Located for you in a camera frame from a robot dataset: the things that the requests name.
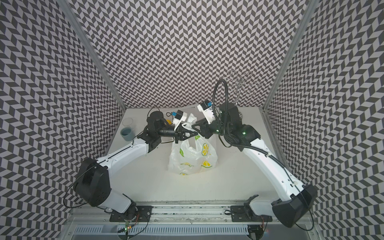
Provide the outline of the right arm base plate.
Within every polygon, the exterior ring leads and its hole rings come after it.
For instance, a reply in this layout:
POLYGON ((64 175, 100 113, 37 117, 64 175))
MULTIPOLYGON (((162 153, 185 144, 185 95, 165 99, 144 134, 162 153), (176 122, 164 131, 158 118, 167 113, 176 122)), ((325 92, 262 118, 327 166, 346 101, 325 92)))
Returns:
POLYGON ((256 215, 251 209, 250 203, 259 195, 253 195, 243 205, 230 206, 230 210, 225 210, 225 215, 231 216, 232 222, 272 222, 272 216, 256 215))

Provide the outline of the aluminium front rail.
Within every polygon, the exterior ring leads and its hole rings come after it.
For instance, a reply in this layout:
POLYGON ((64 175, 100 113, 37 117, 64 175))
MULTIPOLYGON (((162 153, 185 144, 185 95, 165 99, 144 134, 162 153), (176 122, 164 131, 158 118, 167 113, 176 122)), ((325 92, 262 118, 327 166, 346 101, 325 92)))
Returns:
MULTIPOLYGON (((153 206, 152 215, 148 222, 137 224, 266 224, 262 222, 232 222, 231 216, 225 215, 225 210, 230 210, 230 206, 243 205, 244 201, 181 201, 181 202, 138 202, 137 206, 153 206)), ((70 217, 65 221, 65 225, 74 224, 115 224, 124 226, 126 223, 135 224, 130 221, 110 222, 111 209, 99 209, 90 206, 83 206, 72 210, 70 217)), ((280 224, 276 217, 273 217, 274 224, 280 224)))

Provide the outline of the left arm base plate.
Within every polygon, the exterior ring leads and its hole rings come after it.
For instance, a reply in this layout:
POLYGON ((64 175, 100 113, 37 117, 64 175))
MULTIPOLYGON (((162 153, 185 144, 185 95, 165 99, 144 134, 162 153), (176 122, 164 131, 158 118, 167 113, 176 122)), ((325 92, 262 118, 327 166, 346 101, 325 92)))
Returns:
POLYGON ((113 210, 110 215, 110 222, 148 222, 151 218, 153 208, 153 206, 136 206, 132 204, 124 213, 118 213, 113 210))

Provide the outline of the teal ceramic cup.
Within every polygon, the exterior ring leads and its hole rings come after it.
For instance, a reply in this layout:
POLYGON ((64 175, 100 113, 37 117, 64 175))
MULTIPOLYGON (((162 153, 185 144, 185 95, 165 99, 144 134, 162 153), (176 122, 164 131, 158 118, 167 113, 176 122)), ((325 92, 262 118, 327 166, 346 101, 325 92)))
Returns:
POLYGON ((132 141, 135 137, 134 130, 130 127, 121 129, 120 134, 126 142, 132 141))

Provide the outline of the white plastic basket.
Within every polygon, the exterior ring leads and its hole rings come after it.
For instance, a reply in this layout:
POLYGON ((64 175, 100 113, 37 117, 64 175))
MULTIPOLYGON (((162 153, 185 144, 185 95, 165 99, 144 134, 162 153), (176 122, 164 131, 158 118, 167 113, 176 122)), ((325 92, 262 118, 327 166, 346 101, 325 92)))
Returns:
POLYGON ((201 112, 199 112, 197 106, 198 105, 189 105, 189 106, 178 107, 178 108, 160 108, 160 110, 161 112, 163 112, 164 117, 170 120, 172 120, 170 113, 172 112, 176 113, 178 110, 187 113, 188 114, 187 117, 189 117, 190 114, 193 114, 198 120, 200 120, 204 117, 204 115, 201 112))

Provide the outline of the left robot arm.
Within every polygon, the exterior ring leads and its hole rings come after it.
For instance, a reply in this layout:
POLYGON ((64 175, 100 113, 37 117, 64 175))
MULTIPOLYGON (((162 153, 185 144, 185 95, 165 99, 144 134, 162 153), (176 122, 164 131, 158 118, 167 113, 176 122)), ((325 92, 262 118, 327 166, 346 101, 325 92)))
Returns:
POLYGON ((92 207, 112 209, 114 213, 133 215, 136 204, 126 195, 114 190, 110 178, 135 159, 153 151, 162 137, 184 141, 198 135, 181 124, 170 125, 161 111, 147 116, 147 125, 133 143, 96 160, 85 159, 78 171, 73 190, 92 207))

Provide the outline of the clear glass cup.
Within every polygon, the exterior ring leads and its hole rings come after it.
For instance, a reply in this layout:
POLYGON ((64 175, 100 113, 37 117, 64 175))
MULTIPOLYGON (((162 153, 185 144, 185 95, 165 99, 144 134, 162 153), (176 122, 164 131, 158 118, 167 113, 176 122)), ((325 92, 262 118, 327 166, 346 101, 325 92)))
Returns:
POLYGON ((122 125, 124 126, 124 128, 134 128, 135 121, 132 118, 124 118, 122 121, 122 125))

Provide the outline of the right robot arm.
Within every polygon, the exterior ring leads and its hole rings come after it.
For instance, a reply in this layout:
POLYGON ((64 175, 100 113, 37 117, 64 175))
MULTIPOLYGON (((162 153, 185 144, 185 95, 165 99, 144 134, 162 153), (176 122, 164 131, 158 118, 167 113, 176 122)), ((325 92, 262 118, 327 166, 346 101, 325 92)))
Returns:
POLYGON ((243 124, 238 107, 232 103, 216 109, 212 102, 197 106, 204 118, 192 126, 200 135, 224 137, 233 147, 250 158, 270 181, 278 194, 277 200, 258 201, 257 196, 245 202, 246 214, 276 217, 285 227, 291 228, 306 214, 318 196, 318 189, 304 184, 270 151, 261 135, 250 125, 243 124))

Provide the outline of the lemon print plastic bag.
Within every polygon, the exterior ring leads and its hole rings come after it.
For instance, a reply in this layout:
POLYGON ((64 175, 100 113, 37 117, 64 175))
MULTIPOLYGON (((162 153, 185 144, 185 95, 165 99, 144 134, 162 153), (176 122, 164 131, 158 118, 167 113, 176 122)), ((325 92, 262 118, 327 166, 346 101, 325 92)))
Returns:
POLYGON ((201 135, 173 143, 168 171, 186 176, 214 169, 218 163, 216 146, 215 136, 206 139, 201 135))

